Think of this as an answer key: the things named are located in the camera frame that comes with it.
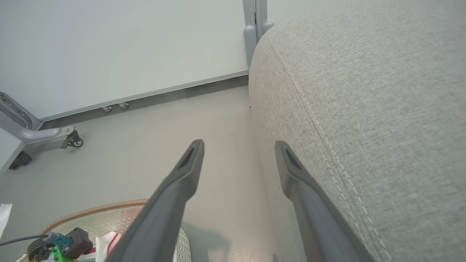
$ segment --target black cable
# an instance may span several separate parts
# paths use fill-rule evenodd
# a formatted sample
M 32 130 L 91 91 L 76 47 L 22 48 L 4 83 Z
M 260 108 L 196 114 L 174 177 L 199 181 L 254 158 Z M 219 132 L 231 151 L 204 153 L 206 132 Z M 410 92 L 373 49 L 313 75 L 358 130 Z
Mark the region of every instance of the black cable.
M 27 237 L 21 237 L 21 238 L 17 238 L 17 239 L 13 239 L 13 240 L 10 240 L 10 241 L 0 243 L 0 246 L 4 246 L 4 245 L 7 245 L 7 244 L 11 244 L 11 243 L 15 243 L 15 242 L 23 241 L 23 240 L 28 240 L 28 239 L 33 239 L 33 238 L 41 238 L 41 237 L 46 237 L 46 236 L 47 236 L 46 234 L 40 234 L 40 235 L 32 235 L 32 236 L 27 236 Z

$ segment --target gray fabric sofa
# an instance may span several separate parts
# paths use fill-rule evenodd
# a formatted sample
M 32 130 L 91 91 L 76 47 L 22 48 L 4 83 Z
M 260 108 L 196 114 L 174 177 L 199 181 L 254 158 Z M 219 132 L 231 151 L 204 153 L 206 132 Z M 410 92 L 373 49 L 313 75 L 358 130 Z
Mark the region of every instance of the gray fabric sofa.
M 451 3 L 316 12 L 261 38 L 249 93 L 280 261 L 306 247 L 276 140 L 376 261 L 466 259 L 466 16 Z

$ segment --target gray floor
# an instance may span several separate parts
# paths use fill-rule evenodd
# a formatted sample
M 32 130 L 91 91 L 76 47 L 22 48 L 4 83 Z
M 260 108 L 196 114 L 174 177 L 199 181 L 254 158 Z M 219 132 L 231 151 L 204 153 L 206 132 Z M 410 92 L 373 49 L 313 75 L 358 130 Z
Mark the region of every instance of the gray floor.
M 182 224 L 192 261 L 276 261 L 246 85 L 243 77 L 135 101 L 105 117 L 95 110 L 48 123 L 74 124 L 84 145 L 31 146 L 33 162 L 0 178 L 0 202 L 13 203 L 1 240 L 36 234 L 86 208 L 149 198 L 187 146 L 202 138 L 199 186 Z M 0 261 L 14 262 L 27 244 L 0 247 Z

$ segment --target brown woven rim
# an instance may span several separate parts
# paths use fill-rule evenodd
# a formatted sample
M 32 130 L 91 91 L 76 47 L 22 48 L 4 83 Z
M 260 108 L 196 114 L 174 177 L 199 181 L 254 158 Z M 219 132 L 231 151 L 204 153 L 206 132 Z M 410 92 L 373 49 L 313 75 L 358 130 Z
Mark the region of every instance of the brown woven rim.
M 148 199 L 138 199 L 138 200 L 131 200 L 131 201 L 123 201 L 123 202 L 118 202 L 118 203 L 113 203 L 113 204 L 108 204 L 104 206 L 99 206 L 99 207 L 93 207 L 89 208 L 86 210 L 82 210 L 80 212 L 76 212 L 71 215 L 64 216 L 60 219 L 57 219 L 50 223 L 40 234 L 46 234 L 52 229 L 56 228 L 57 226 L 64 224 L 66 222 L 70 222 L 73 220 L 76 220 L 78 218 L 82 218 L 88 215 L 92 214 L 97 214 L 105 211 L 110 211 L 110 210 L 115 210 L 115 209 L 120 209 L 120 208 L 127 208 L 127 207 L 138 207 L 138 206 L 143 206 L 147 203 Z

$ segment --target stitching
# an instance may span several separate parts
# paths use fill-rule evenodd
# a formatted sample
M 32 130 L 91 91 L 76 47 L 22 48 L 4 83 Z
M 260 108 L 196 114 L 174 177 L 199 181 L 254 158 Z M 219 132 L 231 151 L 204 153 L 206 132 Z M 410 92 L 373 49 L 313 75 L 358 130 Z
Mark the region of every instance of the stitching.
M 271 49 L 271 50 L 273 51 L 273 53 L 275 54 L 275 56 L 277 56 L 277 58 L 278 58 L 278 55 L 277 55 L 277 53 L 275 52 L 274 48 L 272 47 L 272 44 L 270 43 L 270 39 L 269 39 L 268 36 L 267 36 L 267 43 L 268 43 L 270 49 Z M 278 59 L 278 60 L 279 60 L 280 64 L 282 65 L 283 69 L 285 70 L 285 73 L 288 75 L 288 77 L 289 77 L 290 79 L 292 79 L 291 75 L 290 75 L 290 74 L 288 73 L 288 71 L 286 70 L 286 67 L 285 67 L 285 65 L 283 64 L 282 60 L 281 60 L 281 59 Z M 380 244 L 381 244 L 382 247 L 383 247 L 384 253 L 387 255 L 388 259 L 389 259 L 390 261 L 392 261 L 392 257 L 390 256 L 390 254 L 389 254 L 388 251 L 386 250 L 385 244 L 384 244 L 384 242 L 382 241 L 382 239 L 381 239 L 379 233 L 377 232 L 377 230 L 376 230 L 376 228 L 375 228 L 375 225 L 374 225 L 374 223 L 372 222 L 372 219 L 370 219 L 369 213 L 367 212 L 367 209 L 366 209 L 366 207 L 364 206 L 364 203 L 363 203 L 363 201 L 361 200 L 361 197 L 359 196 L 359 193 L 356 191 L 356 189 L 355 189 L 355 187 L 354 187 L 354 184 L 353 184 L 353 182 L 351 181 L 350 176 L 348 175 L 348 173 L 347 173 L 346 170 L 344 169 L 344 167 L 343 167 L 343 165 L 342 165 L 342 163 L 341 163 L 339 157 L 337 156 L 335 150 L 333 149 L 332 144 L 330 143 L 329 139 L 328 139 L 327 136 L 325 135 L 325 132 L 323 131 L 323 129 L 322 129 L 322 127 L 321 127 L 319 121 L 317 120 L 317 117 L 315 116 L 314 111 L 312 110 L 312 108 L 311 108 L 311 106 L 309 105 L 309 103 L 308 103 L 306 97 L 304 96 L 303 91 L 301 90 L 301 88 L 299 87 L 298 84 L 295 84 L 294 82 L 292 82 L 292 85 L 295 86 L 295 87 L 297 87 L 297 89 L 301 92 L 301 94 L 303 94 L 302 97 L 304 98 L 304 101 L 306 102 L 306 105 L 308 106 L 309 110 L 311 111 L 311 113 L 312 113 L 312 115 L 313 115 L 313 117 L 314 117 L 315 122 L 316 122 L 317 125 L 319 126 L 319 129 L 321 130 L 321 133 L 323 134 L 325 140 L 327 141 L 327 144 L 329 144 L 329 147 L 330 147 L 330 149 L 332 150 L 333 154 L 335 155 L 336 160 L 337 160 L 338 163 L 340 164 L 340 167 L 342 168 L 342 171 L 344 172 L 346 178 L 347 178 L 348 181 L 350 182 L 351 187 L 352 187 L 354 193 L 356 194 L 356 196 L 357 196 L 357 198 L 358 198 L 358 200 L 359 200 L 361 206 L 363 207 L 363 210 L 364 210 L 364 213 L 365 213 L 367 219 L 369 220 L 370 224 L 372 225 L 372 227 L 373 227 L 373 229 L 374 229 L 374 232 L 376 233 L 377 238 L 378 238 Z M 324 154 L 323 154 L 323 152 L 322 152 L 322 150 L 321 150 L 321 148 L 320 148 L 320 145 L 319 145 L 319 143 L 317 142 L 317 140 L 316 140 L 316 138 L 315 138 L 315 135 L 314 135 L 314 133 L 312 132 L 312 130 L 311 130 L 311 128 L 310 128 L 309 122 L 306 120 L 306 118 L 305 118 L 305 116 L 304 116 L 304 113 L 303 113 L 301 107 L 299 106 L 299 103 L 298 103 L 298 101 L 297 101 L 297 99 L 296 99 L 296 96 L 295 96 L 294 94 L 293 94 L 293 98 L 295 99 L 296 104 L 298 105 L 298 108 L 299 108 L 299 110 L 300 110 L 300 112 L 301 112 L 301 115 L 302 115 L 304 121 L 306 122 L 306 124 L 307 124 L 307 126 L 308 126 L 308 128 L 309 128 L 309 130 L 310 130 L 310 132 L 311 132 L 311 134 L 312 134 L 312 136 L 313 136 L 314 141 L 317 143 L 317 147 L 319 148 L 319 151 L 320 151 L 322 157 L 323 157 L 324 160 L 325 160 L 325 164 L 326 164 L 327 167 L 329 168 L 330 173 L 331 173 L 331 175 L 332 175 L 332 178 L 333 178 L 333 180 L 335 181 L 336 186 L 337 186 L 338 190 L 340 191 L 340 194 L 341 194 L 341 196 L 343 197 L 346 206 L 348 207 L 348 210 L 349 210 L 349 212 L 350 212 L 350 216 L 351 216 L 351 217 L 353 218 L 353 220 L 355 221 L 355 225 L 356 225 L 357 229 L 359 230 L 360 237 L 361 237 L 361 239 L 363 240 L 364 245 L 365 245 L 366 248 L 368 249 L 367 243 L 366 243 L 366 241 L 365 241 L 365 239 L 363 238 L 363 235 L 362 235 L 362 233 L 361 233 L 362 231 L 361 231 L 361 229 L 359 228 L 359 226 L 358 226 L 358 224 L 357 224 L 357 222 L 356 222 L 356 219 L 355 219 L 353 213 L 351 212 L 350 206 L 348 205 L 348 202 L 346 201 L 346 198 L 345 198 L 345 196 L 343 195 L 343 191 L 342 191 L 341 188 L 339 187 L 338 182 L 337 182 L 337 180 L 335 179 L 335 177 L 334 177 L 334 175 L 333 175 L 333 172 L 332 172 L 332 170 L 331 170 L 331 168 L 330 168 L 330 166 L 329 166 L 329 164 L 328 164 L 328 162 L 327 162 L 327 159 L 325 158 L 325 156 L 324 156 Z

